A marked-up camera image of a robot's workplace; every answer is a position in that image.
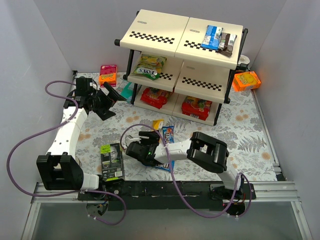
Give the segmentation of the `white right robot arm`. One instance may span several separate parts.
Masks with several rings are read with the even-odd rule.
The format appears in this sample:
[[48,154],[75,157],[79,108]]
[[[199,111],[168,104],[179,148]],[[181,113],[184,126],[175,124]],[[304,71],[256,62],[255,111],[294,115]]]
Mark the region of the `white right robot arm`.
[[241,180],[233,165],[227,163],[229,151],[221,140],[196,131],[191,138],[162,144],[156,131],[141,131],[139,137],[125,137],[125,154],[145,166],[155,167],[173,161],[190,160],[204,170],[217,174],[228,190],[239,190]]

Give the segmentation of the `red gummy candy bag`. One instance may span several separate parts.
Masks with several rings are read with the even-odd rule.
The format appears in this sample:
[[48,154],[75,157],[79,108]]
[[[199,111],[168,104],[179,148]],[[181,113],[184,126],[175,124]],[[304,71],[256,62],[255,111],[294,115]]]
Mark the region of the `red gummy candy bag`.
[[205,121],[210,113],[212,102],[197,97],[186,96],[181,111],[184,115]]

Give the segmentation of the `green Fox's candy bag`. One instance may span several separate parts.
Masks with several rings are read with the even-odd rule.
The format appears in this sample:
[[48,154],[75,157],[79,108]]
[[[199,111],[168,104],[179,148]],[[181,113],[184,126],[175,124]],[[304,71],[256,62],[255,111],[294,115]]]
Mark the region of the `green Fox's candy bag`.
[[141,54],[133,74],[142,75],[152,81],[157,80],[166,61],[165,56]]

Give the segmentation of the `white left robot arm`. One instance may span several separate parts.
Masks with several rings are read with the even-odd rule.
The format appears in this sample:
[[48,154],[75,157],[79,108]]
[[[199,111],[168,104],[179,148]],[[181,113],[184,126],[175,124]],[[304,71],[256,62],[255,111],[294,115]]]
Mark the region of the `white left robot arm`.
[[110,84],[98,85],[87,77],[75,80],[75,89],[63,104],[61,125],[47,153],[38,156],[36,165],[46,190],[97,190],[100,178],[83,172],[76,158],[76,146],[81,129],[90,113],[105,121],[115,113],[116,102],[125,101]]

